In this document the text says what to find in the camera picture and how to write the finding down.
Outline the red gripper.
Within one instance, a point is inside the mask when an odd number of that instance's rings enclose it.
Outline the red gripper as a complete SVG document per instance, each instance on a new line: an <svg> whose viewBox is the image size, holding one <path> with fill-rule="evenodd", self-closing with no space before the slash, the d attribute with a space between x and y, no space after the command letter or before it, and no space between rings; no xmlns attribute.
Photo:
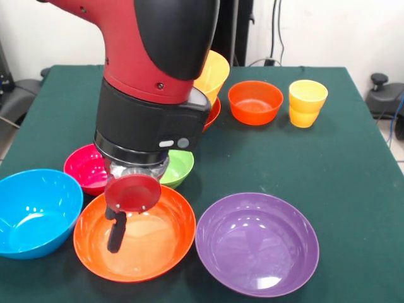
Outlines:
<svg viewBox="0 0 404 303"><path fill-rule="evenodd" d="M110 230L107 249L118 253L126 231L125 212L144 212L153 208L160 199L160 183L142 174L131 174L117 179L112 178L105 187L107 208L105 217L114 220Z"/></svg>

